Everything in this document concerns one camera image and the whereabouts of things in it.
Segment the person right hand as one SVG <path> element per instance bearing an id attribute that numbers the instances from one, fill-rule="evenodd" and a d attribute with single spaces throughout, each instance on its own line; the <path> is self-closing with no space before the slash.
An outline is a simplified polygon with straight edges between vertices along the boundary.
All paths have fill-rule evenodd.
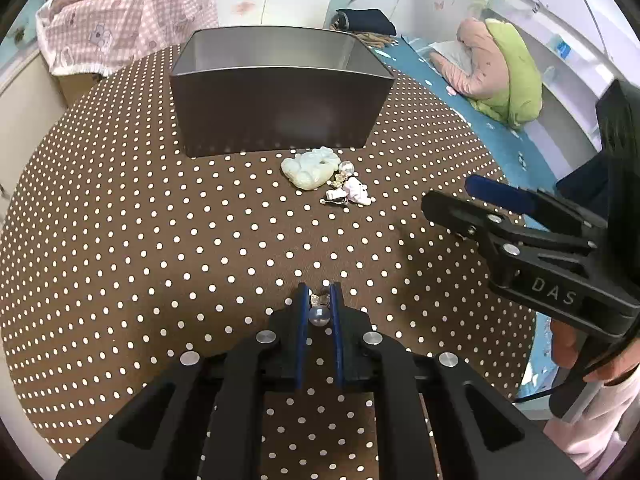
<path id="1" fill-rule="evenodd" d="M 578 358 L 577 332 L 557 320 L 551 321 L 552 360 L 559 367 L 572 368 Z M 629 378 L 639 366 L 639 341 L 636 339 L 614 360 L 585 377 L 586 382 L 603 382 L 615 386 Z"/>

